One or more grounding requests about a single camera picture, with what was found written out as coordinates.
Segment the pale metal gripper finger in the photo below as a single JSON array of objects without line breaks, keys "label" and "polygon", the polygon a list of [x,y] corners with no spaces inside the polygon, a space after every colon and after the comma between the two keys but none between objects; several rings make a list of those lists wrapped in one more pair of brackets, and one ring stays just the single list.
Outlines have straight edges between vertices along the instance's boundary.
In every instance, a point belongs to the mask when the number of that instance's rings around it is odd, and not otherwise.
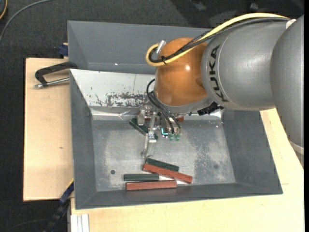
[{"label": "pale metal gripper finger", "polygon": [[143,126],[145,124],[146,110],[141,108],[137,114],[137,124]]},{"label": "pale metal gripper finger", "polygon": [[155,138],[154,132],[146,134],[145,142],[144,142],[144,149],[141,152],[141,156],[143,158],[152,157],[154,155],[156,142],[157,142],[157,139]]}]

